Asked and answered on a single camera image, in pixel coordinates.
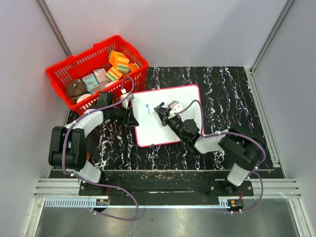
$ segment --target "blue marker drawing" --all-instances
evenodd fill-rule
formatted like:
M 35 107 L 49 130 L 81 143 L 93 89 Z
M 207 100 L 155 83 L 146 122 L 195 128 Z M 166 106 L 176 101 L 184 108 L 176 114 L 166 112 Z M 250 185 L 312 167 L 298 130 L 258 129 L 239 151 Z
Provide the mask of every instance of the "blue marker drawing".
M 145 104 L 146 108 L 148 109 L 148 113 L 150 115 L 150 111 L 149 111 L 149 108 L 148 108 L 148 104 Z

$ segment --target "whiteboard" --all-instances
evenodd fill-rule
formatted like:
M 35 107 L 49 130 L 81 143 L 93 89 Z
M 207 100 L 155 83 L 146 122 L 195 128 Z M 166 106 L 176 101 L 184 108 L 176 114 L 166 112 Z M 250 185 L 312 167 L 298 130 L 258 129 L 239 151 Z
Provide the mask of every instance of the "whiteboard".
M 133 113 L 139 122 L 139 126 L 135 127 L 139 147 L 180 142 L 179 137 L 168 125 L 161 125 L 161 120 L 154 111 L 156 106 L 164 102 L 163 107 L 167 107 L 172 101 L 179 101 L 183 108 L 186 108 L 193 100 L 201 102 L 197 85 L 142 91 L 133 95 Z M 187 111 L 180 114 L 180 117 L 182 121 L 194 119 L 201 131 L 201 112 L 198 103 L 193 103 Z
M 251 67 L 286 0 L 45 2 L 73 55 L 120 35 L 154 67 Z

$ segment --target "wall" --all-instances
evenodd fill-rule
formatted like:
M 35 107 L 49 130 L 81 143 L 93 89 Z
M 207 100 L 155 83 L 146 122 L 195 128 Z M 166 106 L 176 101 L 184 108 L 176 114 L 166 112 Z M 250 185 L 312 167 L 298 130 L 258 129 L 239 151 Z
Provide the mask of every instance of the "wall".
M 44 71 L 65 55 L 35 0 L 2 0 L 0 22 L 0 236 L 17 237 L 66 111 Z
M 121 35 L 150 66 L 252 66 L 286 0 L 46 0 L 72 54 Z
M 316 231 L 316 1 L 296 1 L 255 72 L 287 174 Z

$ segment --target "marble tabletop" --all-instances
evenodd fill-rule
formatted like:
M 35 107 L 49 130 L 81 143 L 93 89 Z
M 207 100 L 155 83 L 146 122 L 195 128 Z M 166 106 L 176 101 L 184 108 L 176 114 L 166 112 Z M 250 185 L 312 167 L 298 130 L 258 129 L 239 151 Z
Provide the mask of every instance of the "marble tabletop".
M 243 67 L 150 67 L 146 90 L 196 84 L 203 107 L 204 131 L 210 134 L 237 123 L 264 138 L 256 106 Z M 78 117 L 70 112 L 67 123 Z M 86 138 L 92 163 L 101 170 L 223 170 L 233 158 L 224 152 L 195 155 L 180 143 L 137 146 L 135 128 L 118 121 L 105 122 Z M 260 169 L 273 169 L 269 151 Z

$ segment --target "plastic basket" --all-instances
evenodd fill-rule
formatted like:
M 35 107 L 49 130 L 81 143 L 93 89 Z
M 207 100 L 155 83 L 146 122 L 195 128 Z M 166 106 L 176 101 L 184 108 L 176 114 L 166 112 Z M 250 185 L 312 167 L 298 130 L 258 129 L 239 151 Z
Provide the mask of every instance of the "plastic basket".
M 108 70 L 112 66 L 108 61 L 108 55 L 112 50 L 122 52 L 131 63 L 136 63 L 139 66 L 139 69 L 130 73 L 129 76 L 135 81 L 135 92 L 145 90 L 148 62 L 131 44 L 124 41 L 120 36 L 112 36 L 100 43 L 94 44 L 91 49 L 76 56 L 69 56 L 65 60 L 46 69 L 54 90 L 63 98 L 72 111 L 76 111 L 82 115 L 98 100 L 100 92 L 89 96 L 80 103 L 76 103 L 66 93 L 66 84 L 92 73 L 93 70 L 100 68 Z M 119 98 L 121 96 L 121 80 L 122 78 L 113 85 L 106 87 L 103 91 L 114 93 Z M 125 80 L 124 88 L 126 91 L 131 90 L 132 82 L 130 79 Z

